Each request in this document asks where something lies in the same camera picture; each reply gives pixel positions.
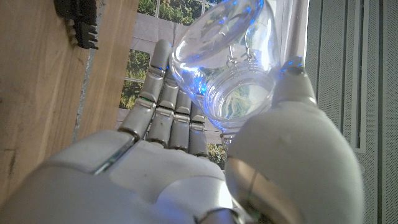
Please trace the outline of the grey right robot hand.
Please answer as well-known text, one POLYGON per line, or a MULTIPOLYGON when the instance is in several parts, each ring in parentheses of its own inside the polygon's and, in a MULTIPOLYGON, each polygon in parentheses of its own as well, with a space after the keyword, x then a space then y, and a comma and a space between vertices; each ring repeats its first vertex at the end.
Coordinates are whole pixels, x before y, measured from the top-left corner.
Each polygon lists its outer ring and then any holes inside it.
POLYGON ((36 168, 2 223, 362 223, 360 164, 295 63, 270 110, 249 119, 224 169, 144 139, 159 90, 118 130, 95 132, 36 168))

